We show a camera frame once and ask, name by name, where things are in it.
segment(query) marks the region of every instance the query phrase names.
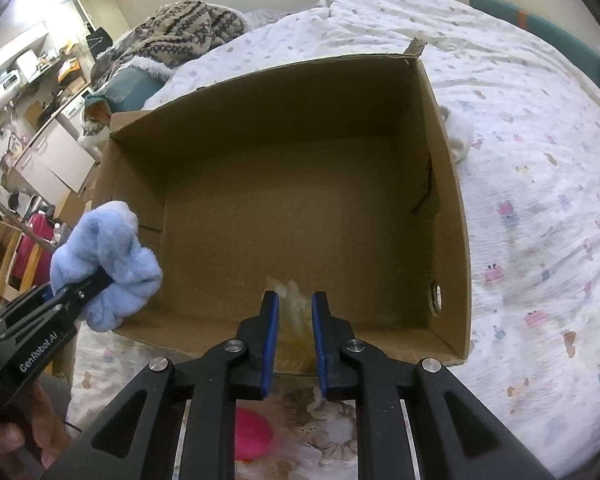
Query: black cord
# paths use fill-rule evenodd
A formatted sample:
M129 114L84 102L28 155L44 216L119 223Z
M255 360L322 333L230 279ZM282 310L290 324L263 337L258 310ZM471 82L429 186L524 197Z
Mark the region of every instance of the black cord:
M72 423L67 422L66 420L64 421L64 425L68 426L69 428L72 428L72 430L75 430L78 433L82 433L82 430L80 428L76 428Z

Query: bright pink ball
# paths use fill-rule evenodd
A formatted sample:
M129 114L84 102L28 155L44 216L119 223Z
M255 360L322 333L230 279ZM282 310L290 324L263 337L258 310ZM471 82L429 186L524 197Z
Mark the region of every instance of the bright pink ball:
M235 459L256 460L271 449L273 428L261 415L245 408L235 409Z

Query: cabinet door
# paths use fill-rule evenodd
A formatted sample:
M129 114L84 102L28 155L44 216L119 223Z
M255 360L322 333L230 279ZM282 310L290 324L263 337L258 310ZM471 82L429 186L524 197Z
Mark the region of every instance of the cabinet door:
M51 121L44 129L34 143L34 150L67 186L81 192L95 161L58 121Z
M33 150L27 150L14 169L24 179L27 187L40 195L45 202L61 204L69 195L69 188Z

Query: box handle hole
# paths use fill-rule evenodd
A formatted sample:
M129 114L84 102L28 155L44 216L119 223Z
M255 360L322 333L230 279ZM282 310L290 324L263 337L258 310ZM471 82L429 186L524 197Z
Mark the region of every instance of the box handle hole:
M434 316L438 316L442 312L442 290L436 282L431 283L429 307Z

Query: bed sheet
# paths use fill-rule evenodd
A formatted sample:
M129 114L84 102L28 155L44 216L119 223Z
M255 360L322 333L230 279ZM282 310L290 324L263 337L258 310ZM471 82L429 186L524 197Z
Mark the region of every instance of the bed sheet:
M403 52L413 36L429 43L439 103L476 132L458 165L472 351L452 371L561 476L600 450L600 90L562 54L453 0L321 0L187 63L145 108L280 64ZM98 409L87 387L102 381L107 400L162 353L121 340L80 332L75 420ZM104 377L103 353L126 362L118 380Z

